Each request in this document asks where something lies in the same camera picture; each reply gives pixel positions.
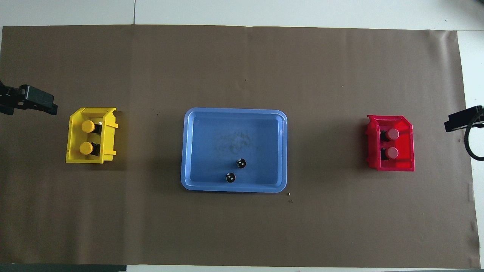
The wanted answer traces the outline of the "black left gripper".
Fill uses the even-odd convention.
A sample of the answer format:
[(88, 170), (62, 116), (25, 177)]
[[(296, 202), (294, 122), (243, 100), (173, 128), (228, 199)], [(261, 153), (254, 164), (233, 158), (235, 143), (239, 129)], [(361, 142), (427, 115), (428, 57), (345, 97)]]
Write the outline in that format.
[(5, 115), (12, 116), (16, 108), (38, 110), (50, 115), (57, 115), (58, 106), (54, 103), (54, 99), (54, 95), (31, 85), (21, 85), (21, 88), (14, 88), (0, 81), (0, 112)]

